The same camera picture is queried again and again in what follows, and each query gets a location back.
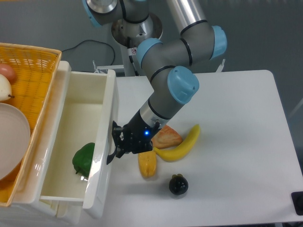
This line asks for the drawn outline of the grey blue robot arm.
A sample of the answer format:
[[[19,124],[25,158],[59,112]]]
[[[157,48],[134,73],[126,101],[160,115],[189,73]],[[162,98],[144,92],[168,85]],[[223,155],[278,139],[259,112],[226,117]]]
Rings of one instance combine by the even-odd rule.
[[[149,11],[146,0],[85,0],[83,6],[94,25],[112,25],[112,36],[136,54],[126,63],[144,72],[153,93],[128,124],[112,125],[115,150],[107,161],[124,154],[152,150],[152,138],[199,89],[189,67],[214,59],[226,51],[227,38],[219,26],[211,26],[200,4],[193,0],[167,2],[180,38],[164,44],[161,22]]]

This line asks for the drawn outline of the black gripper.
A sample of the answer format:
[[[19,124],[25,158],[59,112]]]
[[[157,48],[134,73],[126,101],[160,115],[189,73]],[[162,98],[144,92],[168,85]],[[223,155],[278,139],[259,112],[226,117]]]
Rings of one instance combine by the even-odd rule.
[[[115,144],[117,158],[121,158],[126,153],[143,153],[151,151],[152,138],[160,130],[160,121],[156,120],[149,126],[137,112],[129,123],[118,126],[115,121],[112,123],[112,137]]]

